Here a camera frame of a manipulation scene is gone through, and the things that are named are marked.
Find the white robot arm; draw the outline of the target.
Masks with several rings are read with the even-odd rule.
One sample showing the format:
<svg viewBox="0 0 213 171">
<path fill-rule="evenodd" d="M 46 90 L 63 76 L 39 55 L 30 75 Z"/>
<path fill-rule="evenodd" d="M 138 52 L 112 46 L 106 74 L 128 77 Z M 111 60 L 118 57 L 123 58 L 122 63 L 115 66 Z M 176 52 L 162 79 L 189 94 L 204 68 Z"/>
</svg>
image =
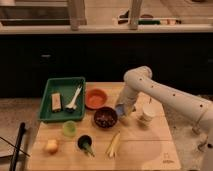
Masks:
<svg viewBox="0 0 213 171">
<path fill-rule="evenodd" d="M 140 92 L 182 113 L 207 134 L 207 147 L 200 171 L 213 171 L 213 102 L 152 80 L 147 66 L 130 69 L 124 74 L 124 86 L 115 103 L 119 117 L 130 115 Z"/>
</svg>

